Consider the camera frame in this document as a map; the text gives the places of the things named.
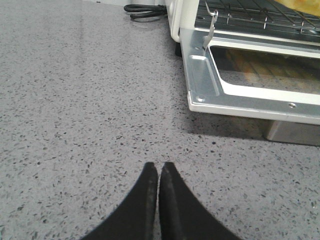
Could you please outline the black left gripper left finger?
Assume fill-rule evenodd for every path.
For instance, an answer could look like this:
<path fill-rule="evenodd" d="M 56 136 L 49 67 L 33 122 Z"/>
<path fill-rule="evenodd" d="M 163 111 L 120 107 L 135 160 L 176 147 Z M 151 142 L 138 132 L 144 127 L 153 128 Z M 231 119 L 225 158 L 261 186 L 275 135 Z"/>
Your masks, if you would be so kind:
<path fill-rule="evenodd" d="M 84 240 L 152 240 L 158 192 L 158 172 L 152 162 L 121 204 Z"/>

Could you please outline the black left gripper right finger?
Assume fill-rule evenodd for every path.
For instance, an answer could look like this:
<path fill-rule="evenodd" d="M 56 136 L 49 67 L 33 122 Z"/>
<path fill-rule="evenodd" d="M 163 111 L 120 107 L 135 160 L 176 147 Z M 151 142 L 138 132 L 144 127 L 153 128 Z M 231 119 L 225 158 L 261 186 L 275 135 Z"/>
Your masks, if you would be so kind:
<path fill-rule="evenodd" d="M 162 168 L 158 207 L 163 240 L 239 239 L 204 208 L 172 162 Z"/>

